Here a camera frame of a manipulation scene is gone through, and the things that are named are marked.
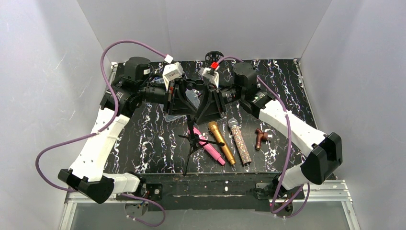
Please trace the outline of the gold microphone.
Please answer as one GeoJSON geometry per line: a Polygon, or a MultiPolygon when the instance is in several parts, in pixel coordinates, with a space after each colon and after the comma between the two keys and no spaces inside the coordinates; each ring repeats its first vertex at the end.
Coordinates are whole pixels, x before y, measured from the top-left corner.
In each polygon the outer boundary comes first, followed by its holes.
{"type": "Polygon", "coordinates": [[[219,125],[217,124],[216,121],[212,121],[208,123],[208,129],[209,131],[212,133],[212,135],[214,136],[215,140],[218,143],[222,143],[222,146],[220,147],[222,152],[225,154],[226,159],[228,160],[228,162],[230,163],[231,166],[235,166],[236,160],[224,138],[224,136],[222,135],[219,125]]]}

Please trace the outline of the glitter silver-head microphone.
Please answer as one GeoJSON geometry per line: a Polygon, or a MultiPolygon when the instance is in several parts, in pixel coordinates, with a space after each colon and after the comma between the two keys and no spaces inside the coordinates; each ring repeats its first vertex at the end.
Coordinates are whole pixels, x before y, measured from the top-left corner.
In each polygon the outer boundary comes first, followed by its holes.
{"type": "Polygon", "coordinates": [[[235,141],[236,147],[238,149],[241,161],[243,165],[249,164],[252,162],[249,155],[249,151],[243,139],[238,121],[235,118],[230,118],[228,121],[228,126],[232,132],[233,139],[235,141]]]}

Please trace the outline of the small black tripod stand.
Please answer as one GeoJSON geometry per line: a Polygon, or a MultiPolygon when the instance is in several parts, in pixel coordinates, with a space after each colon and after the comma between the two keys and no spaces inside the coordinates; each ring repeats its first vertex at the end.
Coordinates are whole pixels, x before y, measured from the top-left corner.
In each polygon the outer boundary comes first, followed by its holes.
{"type": "Polygon", "coordinates": [[[181,138],[187,139],[190,145],[186,165],[183,168],[183,175],[185,176],[187,174],[190,157],[194,152],[202,149],[208,144],[215,144],[220,147],[225,145],[224,141],[203,140],[194,132],[195,124],[205,124],[222,118],[225,114],[225,103],[222,99],[222,93],[214,84],[206,84],[203,80],[185,79],[184,81],[188,90],[198,90],[203,92],[203,99],[196,112],[193,115],[186,116],[189,134],[186,136],[180,135],[181,138]]]}

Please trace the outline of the pink microphone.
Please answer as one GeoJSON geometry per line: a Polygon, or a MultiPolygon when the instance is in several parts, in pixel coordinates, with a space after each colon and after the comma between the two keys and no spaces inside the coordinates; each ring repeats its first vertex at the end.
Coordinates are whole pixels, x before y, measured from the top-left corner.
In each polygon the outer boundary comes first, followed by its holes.
{"type": "Polygon", "coordinates": [[[220,163],[220,165],[222,165],[222,166],[225,165],[225,163],[226,163],[225,160],[222,158],[220,153],[212,146],[212,144],[220,145],[220,146],[222,146],[222,144],[213,142],[213,141],[208,141],[207,139],[205,139],[202,136],[202,134],[196,127],[193,128],[193,134],[191,134],[190,129],[188,130],[188,134],[189,135],[187,136],[187,138],[191,144],[190,150],[188,153],[188,160],[192,153],[194,153],[200,149],[204,149],[214,160],[216,160],[218,163],[220,163]]]}

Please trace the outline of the black tripod microphone stand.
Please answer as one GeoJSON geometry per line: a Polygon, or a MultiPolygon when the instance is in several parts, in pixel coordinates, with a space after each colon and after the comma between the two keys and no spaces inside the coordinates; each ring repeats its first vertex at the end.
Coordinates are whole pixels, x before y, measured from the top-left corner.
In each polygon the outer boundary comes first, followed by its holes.
{"type": "Polygon", "coordinates": [[[220,51],[210,51],[205,55],[204,60],[206,62],[212,64],[212,63],[217,63],[223,57],[224,57],[224,55],[220,51]]]}

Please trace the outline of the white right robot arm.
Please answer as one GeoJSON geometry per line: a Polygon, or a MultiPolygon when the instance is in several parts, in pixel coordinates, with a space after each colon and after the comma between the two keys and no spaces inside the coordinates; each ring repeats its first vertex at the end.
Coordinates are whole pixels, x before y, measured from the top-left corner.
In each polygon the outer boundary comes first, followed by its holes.
{"type": "Polygon", "coordinates": [[[238,101],[247,113],[274,127],[306,157],[292,168],[287,167],[286,159],[282,172],[273,180],[277,191],[285,193],[306,183],[321,185],[342,164],[341,137],[335,132],[328,135],[313,128],[287,110],[271,89],[261,90],[257,83],[264,82],[251,64],[236,63],[232,76],[233,86],[216,90],[220,95],[213,102],[220,103],[219,112],[223,112],[225,104],[238,101]]]}

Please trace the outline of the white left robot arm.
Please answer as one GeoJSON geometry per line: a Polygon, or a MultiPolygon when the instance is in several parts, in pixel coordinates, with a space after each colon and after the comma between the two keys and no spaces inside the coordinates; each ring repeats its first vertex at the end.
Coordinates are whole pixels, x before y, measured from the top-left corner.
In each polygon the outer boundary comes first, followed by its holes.
{"type": "Polygon", "coordinates": [[[167,64],[162,83],[154,81],[150,60],[132,57],[119,65],[111,88],[101,101],[93,135],[59,180],[96,203],[104,203],[112,194],[136,192],[140,178],[134,173],[106,174],[104,166],[121,131],[143,102],[161,104],[169,115],[193,116],[196,107],[186,95],[189,81],[180,63],[167,64]]]}

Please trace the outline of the clear plastic screw box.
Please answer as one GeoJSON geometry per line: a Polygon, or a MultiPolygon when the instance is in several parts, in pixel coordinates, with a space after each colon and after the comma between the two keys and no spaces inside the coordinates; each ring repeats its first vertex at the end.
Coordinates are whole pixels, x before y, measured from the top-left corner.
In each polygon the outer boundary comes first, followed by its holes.
{"type": "MultiPolygon", "coordinates": [[[[187,98],[192,102],[192,104],[198,108],[200,105],[200,99],[198,97],[200,93],[197,90],[186,90],[187,98]]],[[[175,121],[178,119],[183,119],[185,115],[164,115],[164,119],[166,122],[175,121]]]]}

